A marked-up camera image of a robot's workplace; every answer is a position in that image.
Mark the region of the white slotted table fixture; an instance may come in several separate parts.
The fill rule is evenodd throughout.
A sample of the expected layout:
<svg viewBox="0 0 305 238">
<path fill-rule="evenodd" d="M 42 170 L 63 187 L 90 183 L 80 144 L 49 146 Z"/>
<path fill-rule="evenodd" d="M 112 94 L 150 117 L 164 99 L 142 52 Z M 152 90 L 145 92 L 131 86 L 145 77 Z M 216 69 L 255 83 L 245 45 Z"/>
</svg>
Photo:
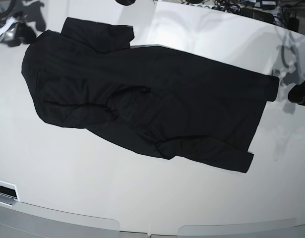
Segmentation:
<svg viewBox="0 0 305 238">
<path fill-rule="evenodd" d="M 17 202 L 20 202 L 17 186 L 0 180 L 0 204 L 12 207 Z"/>
</svg>

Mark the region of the black t-shirt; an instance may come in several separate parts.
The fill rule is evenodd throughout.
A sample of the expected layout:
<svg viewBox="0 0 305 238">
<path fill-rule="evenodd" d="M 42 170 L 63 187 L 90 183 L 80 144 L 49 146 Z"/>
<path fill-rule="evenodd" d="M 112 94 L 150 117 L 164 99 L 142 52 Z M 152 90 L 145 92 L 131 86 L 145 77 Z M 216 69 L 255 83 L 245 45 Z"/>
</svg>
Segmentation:
<svg viewBox="0 0 305 238">
<path fill-rule="evenodd" d="M 131 26 L 67 18 L 26 50 L 22 75 L 45 123 L 87 129 L 135 153 L 246 173 L 279 78 L 162 46 Z"/>
</svg>

